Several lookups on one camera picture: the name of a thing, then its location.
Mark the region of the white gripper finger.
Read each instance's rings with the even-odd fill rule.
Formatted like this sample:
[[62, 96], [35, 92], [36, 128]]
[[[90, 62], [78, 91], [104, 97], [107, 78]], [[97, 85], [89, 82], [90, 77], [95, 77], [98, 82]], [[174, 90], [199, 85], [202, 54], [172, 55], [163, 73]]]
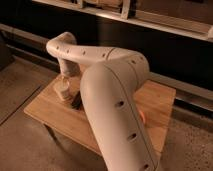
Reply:
[[70, 86], [69, 77], [62, 76], [62, 83], [63, 83], [64, 85]]

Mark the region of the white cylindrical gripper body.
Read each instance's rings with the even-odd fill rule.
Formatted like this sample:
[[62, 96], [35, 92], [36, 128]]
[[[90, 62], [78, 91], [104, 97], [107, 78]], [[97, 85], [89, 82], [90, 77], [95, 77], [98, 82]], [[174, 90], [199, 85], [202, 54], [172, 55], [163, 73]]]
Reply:
[[65, 59], [60, 59], [59, 66], [60, 66], [61, 75], [64, 77], [74, 77], [74, 76], [80, 75], [80, 67], [75, 62], [65, 60]]

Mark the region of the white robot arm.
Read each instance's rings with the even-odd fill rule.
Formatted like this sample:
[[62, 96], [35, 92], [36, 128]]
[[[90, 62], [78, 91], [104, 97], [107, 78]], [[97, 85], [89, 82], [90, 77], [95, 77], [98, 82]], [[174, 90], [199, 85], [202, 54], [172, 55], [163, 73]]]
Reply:
[[64, 32], [46, 43], [61, 74], [80, 81], [83, 107], [108, 171], [162, 171], [133, 95], [149, 78], [149, 63], [137, 51], [78, 45]]

